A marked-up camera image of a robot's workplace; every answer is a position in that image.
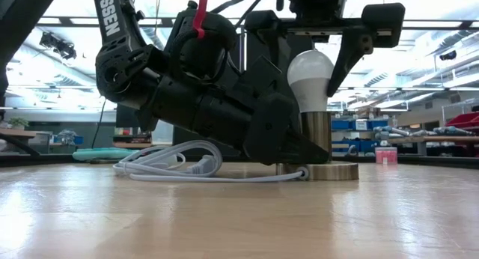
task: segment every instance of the white power cord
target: white power cord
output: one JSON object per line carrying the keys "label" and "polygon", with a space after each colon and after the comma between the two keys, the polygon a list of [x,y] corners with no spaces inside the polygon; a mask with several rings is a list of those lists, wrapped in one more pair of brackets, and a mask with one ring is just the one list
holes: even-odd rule
{"label": "white power cord", "polygon": [[[186,161],[181,154],[185,150],[202,148],[211,152],[211,155],[203,156],[200,162],[189,166],[186,170],[176,170],[182,167]],[[178,144],[173,147],[149,147],[140,150],[122,159],[113,165],[117,175],[127,175],[132,180],[142,181],[180,181],[180,182],[235,182],[235,183],[258,183],[277,182],[304,178],[307,171],[303,168],[292,174],[279,176],[253,177],[246,179],[216,178],[214,175],[222,166],[222,154],[219,149],[208,141],[195,140]]]}

